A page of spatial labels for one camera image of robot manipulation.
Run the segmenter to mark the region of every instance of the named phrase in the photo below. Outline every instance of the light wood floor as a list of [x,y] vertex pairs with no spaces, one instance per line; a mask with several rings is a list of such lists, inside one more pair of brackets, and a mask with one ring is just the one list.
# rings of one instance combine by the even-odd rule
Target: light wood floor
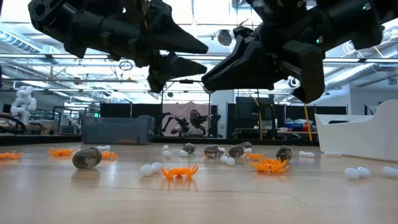
[[[49,147],[80,144],[0,147],[25,151],[17,161],[0,161],[0,223],[398,223],[398,179],[381,177],[388,162],[321,156],[318,148],[294,148],[291,170],[259,175],[237,160],[233,167],[195,155],[162,157],[161,145],[112,146],[119,155],[93,170],[76,170],[71,160],[49,158]],[[275,156],[277,147],[254,146]],[[315,159],[299,158],[312,151]],[[186,167],[197,162],[192,181],[166,182],[160,174],[140,179],[144,164]],[[345,180],[347,167],[367,167],[370,179]]]

